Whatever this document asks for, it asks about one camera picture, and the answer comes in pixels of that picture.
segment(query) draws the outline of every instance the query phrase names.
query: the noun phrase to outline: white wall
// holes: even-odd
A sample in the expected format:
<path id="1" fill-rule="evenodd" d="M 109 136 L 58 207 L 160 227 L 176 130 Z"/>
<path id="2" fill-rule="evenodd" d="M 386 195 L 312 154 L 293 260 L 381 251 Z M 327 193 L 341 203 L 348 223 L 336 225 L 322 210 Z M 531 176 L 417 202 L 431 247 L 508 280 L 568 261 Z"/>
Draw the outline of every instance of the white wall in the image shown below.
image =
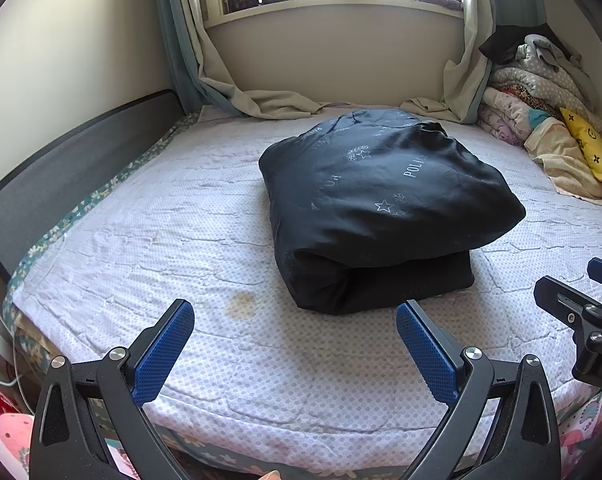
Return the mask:
<path id="1" fill-rule="evenodd" d="M 543 0 L 547 22 L 583 56 L 583 67 L 602 98 L 602 43 L 574 0 Z M 602 118 L 602 102 L 596 110 Z"/>
<path id="2" fill-rule="evenodd" d="M 0 179 L 75 126 L 170 87 L 155 0 L 7 0 Z"/>
<path id="3" fill-rule="evenodd" d="M 463 55 L 462 18 L 385 5 L 277 10 L 207 33 L 241 90 L 294 90 L 317 102 L 439 100 L 445 63 Z"/>

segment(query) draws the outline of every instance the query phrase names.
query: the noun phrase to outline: headboard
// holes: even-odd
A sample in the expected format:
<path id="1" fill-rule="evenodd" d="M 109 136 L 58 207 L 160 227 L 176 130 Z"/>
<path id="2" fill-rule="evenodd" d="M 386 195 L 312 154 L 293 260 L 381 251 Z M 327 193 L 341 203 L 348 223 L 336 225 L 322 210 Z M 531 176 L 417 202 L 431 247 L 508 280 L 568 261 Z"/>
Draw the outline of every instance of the headboard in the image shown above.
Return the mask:
<path id="1" fill-rule="evenodd" d="M 165 134 L 183 109 L 165 90 L 77 126 L 0 181 L 0 276 L 88 194 Z"/>

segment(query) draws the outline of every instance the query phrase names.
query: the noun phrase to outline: beige towel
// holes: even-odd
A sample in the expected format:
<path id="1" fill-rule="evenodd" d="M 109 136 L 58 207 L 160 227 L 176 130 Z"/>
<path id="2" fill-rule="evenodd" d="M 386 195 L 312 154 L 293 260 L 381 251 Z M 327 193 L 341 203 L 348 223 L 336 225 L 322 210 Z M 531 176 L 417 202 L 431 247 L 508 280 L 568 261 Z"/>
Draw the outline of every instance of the beige towel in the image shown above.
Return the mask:
<path id="1" fill-rule="evenodd" d="M 565 124 L 546 119 L 528 137 L 525 147 L 530 158 L 543 166 L 558 193 L 602 205 L 602 183 L 592 175 Z"/>

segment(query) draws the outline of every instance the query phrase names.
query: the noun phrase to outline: mattress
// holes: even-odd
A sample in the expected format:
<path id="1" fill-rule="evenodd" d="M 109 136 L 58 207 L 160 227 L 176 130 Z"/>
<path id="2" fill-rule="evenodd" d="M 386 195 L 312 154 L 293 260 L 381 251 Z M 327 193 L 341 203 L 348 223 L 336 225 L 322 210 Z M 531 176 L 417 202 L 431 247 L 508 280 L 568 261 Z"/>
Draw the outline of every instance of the mattress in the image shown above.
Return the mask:
<path id="1" fill-rule="evenodd" d="M 273 259 L 257 160 L 271 143 L 347 111 L 191 126 L 89 211 L 75 210 L 45 250 L 34 247 L 10 300 L 73 362 L 129 345 L 172 300 L 190 301 L 195 331 L 144 409 L 185 442 L 219 449 L 211 461 L 236 465 L 223 458 L 229 450 L 323 476 L 409 464 L 446 407 L 396 335 L 394 310 L 300 310 Z M 442 124 L 502 172 L 527 216 L 472 251 L 471 288 L 420 303 L 491 358 L 539 355 L 560 417 L 593 391 L 572 379 L 571 331 L 536 307 L 532 288 L 549 274 L 602 302 L 602 286 L 585 274 L 591 257 L 602 258 L 602 206 L 556 194 L 524 150 L 475 126 Z M 494 410 L 489 403 L 468 454 L 481 447 Z"/>

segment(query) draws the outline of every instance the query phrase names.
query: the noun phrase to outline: beige curtain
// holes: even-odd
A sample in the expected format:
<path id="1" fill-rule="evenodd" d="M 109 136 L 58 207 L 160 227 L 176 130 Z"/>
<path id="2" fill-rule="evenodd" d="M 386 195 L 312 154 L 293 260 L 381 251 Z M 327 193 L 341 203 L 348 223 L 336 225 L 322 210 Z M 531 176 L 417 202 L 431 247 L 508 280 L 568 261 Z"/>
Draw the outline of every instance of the beige curtain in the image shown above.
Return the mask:
<path id="1" fill-rule="evenodd" d="M 494 30 L 490 0 L 463 0 L 465 12 L 465 52 L 457 64 L 449 60 L 443 70 L 441 101 L 407 99 L 401 109 L 439 120 L 465 121 L 476 93 L 482 89 L 489 71 L 488 59 L 478 48 Z"/>
<path id="2" fill-rule="evenodd" d="M 219 91 L 237 110 L 262 119 L 300 119 L 321 108 L 296 92 L 239 90 L 203 27 L 199 0 L 181 0 L 181 4 L 200 81 Z"/>

